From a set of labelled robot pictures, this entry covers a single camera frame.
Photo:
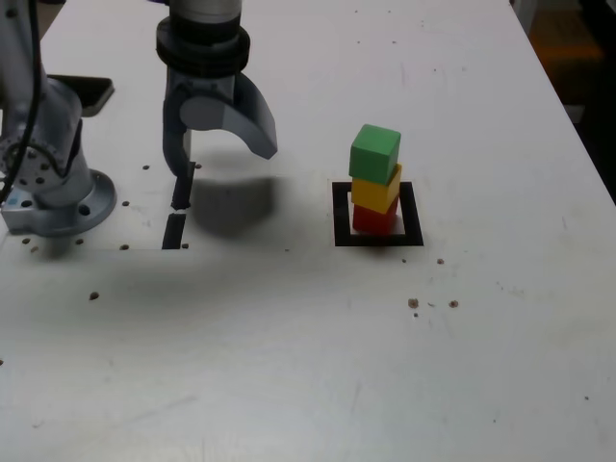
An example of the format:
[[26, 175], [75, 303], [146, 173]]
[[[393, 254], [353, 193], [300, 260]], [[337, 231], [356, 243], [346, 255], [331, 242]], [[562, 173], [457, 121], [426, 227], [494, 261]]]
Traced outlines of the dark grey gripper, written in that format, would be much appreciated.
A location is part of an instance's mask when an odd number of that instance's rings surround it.
[[272, 112], [245, 75], [197, 77], [169, 67], [163, 107], [163, 153], [177, 178], [189, 175], [184, 147], [188, 129], [221, 130], [239, 137], [255, 155], [270, 159], [278, 151]]

